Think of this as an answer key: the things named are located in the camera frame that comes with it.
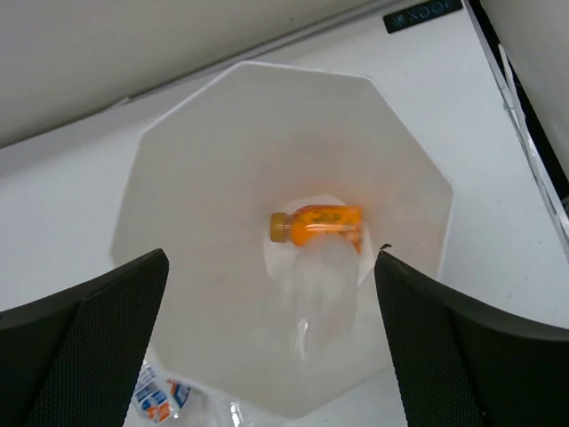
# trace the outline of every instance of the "white wall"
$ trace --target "white wall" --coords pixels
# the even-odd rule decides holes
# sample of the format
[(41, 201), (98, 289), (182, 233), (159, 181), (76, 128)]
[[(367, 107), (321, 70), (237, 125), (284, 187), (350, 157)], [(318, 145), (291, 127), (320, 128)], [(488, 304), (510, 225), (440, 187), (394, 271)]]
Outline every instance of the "white wall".
[(0, 146), (367, 0), (3, 0)]
[(569, 175), (569, 1), (481, 3)]

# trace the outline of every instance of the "orange juice bottle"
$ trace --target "orange juice bottle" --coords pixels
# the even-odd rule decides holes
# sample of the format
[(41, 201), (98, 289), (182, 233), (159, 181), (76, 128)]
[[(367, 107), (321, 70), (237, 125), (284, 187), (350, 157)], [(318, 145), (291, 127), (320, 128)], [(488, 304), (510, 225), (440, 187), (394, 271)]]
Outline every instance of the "orange juice bottle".
[(362, 208), (344, 205), (309, 205), (293, 214), (277, 212), (270, 216), (270, 239), (304, 246), (315, 236), (339, 234), (362, 249)]

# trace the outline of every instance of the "white table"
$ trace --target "white table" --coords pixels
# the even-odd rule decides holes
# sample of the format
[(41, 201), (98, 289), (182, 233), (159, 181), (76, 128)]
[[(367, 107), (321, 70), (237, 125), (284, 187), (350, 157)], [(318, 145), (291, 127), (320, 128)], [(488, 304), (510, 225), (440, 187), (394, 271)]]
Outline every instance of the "white table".
[[(465, 11), (394, 35), (376, 14), (260, 60), (372, 77), (454, 184), (443, 282), (569, 327), (569, 265)], [(0, 310), (114, 267), (111, 238), (141, 129), (211, 78), (0, 150)], [(395, 384), (380, 373), (291, 425), (405, 425)]]

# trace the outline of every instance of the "bottle cap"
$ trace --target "bottle cap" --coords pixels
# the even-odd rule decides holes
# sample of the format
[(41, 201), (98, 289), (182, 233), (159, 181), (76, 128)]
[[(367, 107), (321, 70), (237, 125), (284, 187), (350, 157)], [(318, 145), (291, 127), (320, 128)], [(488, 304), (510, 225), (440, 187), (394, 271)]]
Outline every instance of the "bottle cap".
[(275, 212), (270, 215), (270, 239), (276, 243), (284, 243), (287, 240), (288, 213)]

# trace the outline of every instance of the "black label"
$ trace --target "black label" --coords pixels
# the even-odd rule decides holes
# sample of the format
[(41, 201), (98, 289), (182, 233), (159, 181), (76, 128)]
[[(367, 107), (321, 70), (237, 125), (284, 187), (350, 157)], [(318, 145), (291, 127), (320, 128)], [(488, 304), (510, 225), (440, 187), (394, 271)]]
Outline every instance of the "black label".
[(440, 18), (460, 9), (462, 9), (461, 0), (430, 0), (429, 2), (416, 4), (399, 12), (385, 15), (383, 20), (388, 33), (391, 34), (413, 25), (422, 24), (428, 20)]

